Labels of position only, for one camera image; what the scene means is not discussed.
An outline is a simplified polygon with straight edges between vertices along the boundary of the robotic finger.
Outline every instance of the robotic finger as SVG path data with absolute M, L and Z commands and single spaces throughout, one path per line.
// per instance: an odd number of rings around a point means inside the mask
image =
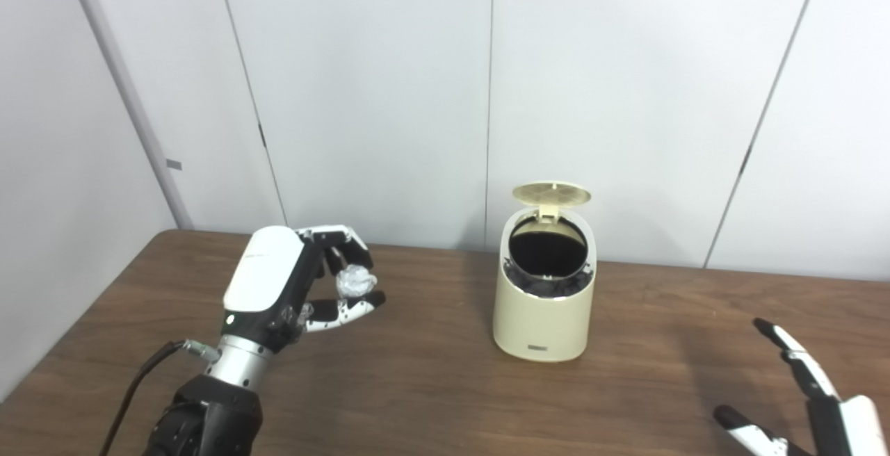
M 319 332 L 351 323 L 353 320 L 365 317 L 385 301 L 387 295 L 382 291 L 371 291 L 356 298 L 309 301 L 306 305 L 311 307 L 311 313 L 306 320 L 305 332 Z
M 732 438 L 756 456 L 813 456 L 788 442 L 788 439 L 778 437 L 767 428 L 754 424 L 728 405 L 714 409 L 714 419 Z

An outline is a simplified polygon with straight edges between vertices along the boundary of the trash can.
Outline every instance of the trash can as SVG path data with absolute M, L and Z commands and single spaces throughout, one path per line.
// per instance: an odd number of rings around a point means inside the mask
M 584 218 L 566 210 L 590 193 L 564 181 L 535 181 L 512 195 L 530 206 L 503 226 L 494 338 L 530 361 L 569 361 L 588 346 L 597 246 Z

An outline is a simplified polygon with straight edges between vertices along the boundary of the black fingertip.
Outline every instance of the black fingertip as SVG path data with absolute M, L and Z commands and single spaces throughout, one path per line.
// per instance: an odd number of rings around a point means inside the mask
M 753 425 L 750 419 L 745 418 L 744 414 L 741 414 L 728 405 L 718 405 L 718 407 L 714 409 L 714 419 L 724 428 L 724 430 L 734 430 L 734 428 Z
M 778 348 L 785 349 L 787 345 L 779 339 L 779 335 L 776 334 L 776 325 L 769 322 L 769 320 L 761 319 L 760 317 L 756 317 L 753 320 L 754 327 L 760 332 L 760 334 L 769 338 L 770 341 L 773 342 L 773 345 L 778 346 Z
M 365 301 L 372 305 L 372 307 L 380 307 L 381 304 L 387 303 L 387 295 L 382 291 L 371 291 L 365 295 Z
M 760 334 L 767 336 L 767 338 L 772 338 L 775 336 L 775 324 L 769 322 L 769 320 L 761 319 L 760 317 L 754 317 L 753 320 L 754 327 L 760 332 Z

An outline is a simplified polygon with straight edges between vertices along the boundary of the wooden table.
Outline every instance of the wooden table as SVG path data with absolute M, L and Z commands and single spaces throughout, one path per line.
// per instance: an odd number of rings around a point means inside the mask
M 156 237 L 0 405 L 0 453 L 95 454 L 149 355 L 217 342 L 247 240 Z M 811 450 L 803 396 L 753 316 L 785 326 L 842 395 L 874 399 L 890 433 L 890 284 L 600 263 L 588 351 L 535 364 L 492 340 L 495 254 L 372 253 L 389 301 L 281 352 L 260 389 L 255 455 L 745 454 L 710 418 L 721 402 Z M 312 297 L 332 287 L 322 279 Z M 185 354 L 161 364 L 112 453 L 141 454 L 200 370 Z

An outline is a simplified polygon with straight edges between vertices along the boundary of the trash can lid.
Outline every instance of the trash can lid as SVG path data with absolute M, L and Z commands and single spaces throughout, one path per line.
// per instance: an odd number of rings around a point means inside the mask
M 529 206 L 571 208 L 590 200 L 590 193 L 566 181 L 532 181 L 512 189 L 512 196 Z

